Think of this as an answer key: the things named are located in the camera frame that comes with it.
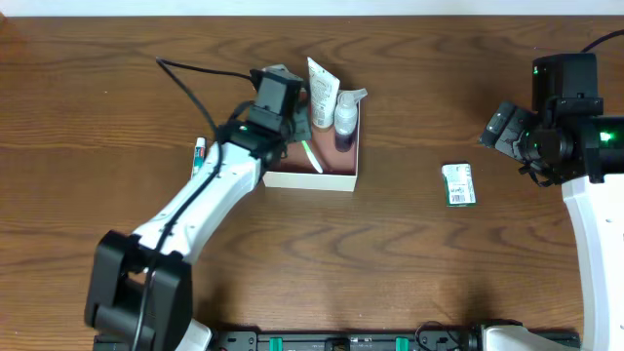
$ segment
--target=black camera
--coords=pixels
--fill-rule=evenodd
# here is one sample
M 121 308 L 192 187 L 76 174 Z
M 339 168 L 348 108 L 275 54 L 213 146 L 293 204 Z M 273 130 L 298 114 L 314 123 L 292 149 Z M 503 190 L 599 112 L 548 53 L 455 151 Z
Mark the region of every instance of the black camera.
M 536 112 L 501 103 L 479 142 L 524 164 L 521 174 L 540 186 L 581 176 L 604 182 L 605 174 L 624 172 L 624 118 L 602 116 L 596 56 L 538 58 L 532 76 Z

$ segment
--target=box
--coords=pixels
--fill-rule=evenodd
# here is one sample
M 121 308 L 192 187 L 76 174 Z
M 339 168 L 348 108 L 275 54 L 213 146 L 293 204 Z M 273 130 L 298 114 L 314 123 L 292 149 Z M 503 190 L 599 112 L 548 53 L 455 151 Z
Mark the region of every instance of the box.
M 314 170 L 300 142 L 289 145 L 288 157 L 280 166 L 266 172 L 264 185 L 292 189 L 354 191 L 358 178 L 360 154 L 360 129 L 362 126 L 362 102 L 358 102 L 358 127 L 353 146 L 348 152 L 335 149 L 333 126 L 321 132 L 312 126 L 312 139 L 308 145 L 323 167 L 323 173 Z

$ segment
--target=bottle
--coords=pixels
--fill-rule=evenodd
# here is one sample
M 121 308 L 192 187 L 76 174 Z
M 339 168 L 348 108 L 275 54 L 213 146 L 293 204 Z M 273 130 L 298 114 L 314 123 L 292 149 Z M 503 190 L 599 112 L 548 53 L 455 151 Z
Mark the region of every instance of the bottle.
M 338 104 L 333 112 L 335 125 L 335 149 L 347 152 L 355 140 L 355 130 L 358 126 L 357 102 L 368 94 L 366 89 L 353 92 L 342 92 L 338 96 Z

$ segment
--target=white backdrop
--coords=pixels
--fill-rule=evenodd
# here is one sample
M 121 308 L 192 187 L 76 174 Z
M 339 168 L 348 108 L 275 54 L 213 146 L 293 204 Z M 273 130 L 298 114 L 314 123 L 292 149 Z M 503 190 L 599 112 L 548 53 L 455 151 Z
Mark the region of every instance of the white backdrop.
M 5 16 L 624 15 L 624 0 L 0 0 Z

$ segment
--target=wood grain surface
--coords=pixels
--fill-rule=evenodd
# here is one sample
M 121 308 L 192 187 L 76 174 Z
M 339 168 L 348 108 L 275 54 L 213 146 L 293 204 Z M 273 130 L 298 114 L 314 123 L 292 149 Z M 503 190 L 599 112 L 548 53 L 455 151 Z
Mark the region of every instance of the wood grain surface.
M 208 126 L 155 56 L 245 72 L 306 57 L 367 88 L 354 193 L 264 188 L 194 267 L 195 317 L 273 330 L 415 329 L 511 318 L 582 332 L 558 187 L 477 143 L 504 99 L 530 107 L 531 61 L 622 18 L 8 19 L 0 27 L 0 349 L 89 350 L 94 248 L 188 180 Z M 600 45 L 624 113 L 624 40 Z M 244 81 L 180 77 L 224 121 Z M 469 162 L 479 204 L 447 208 L 441 166 Z

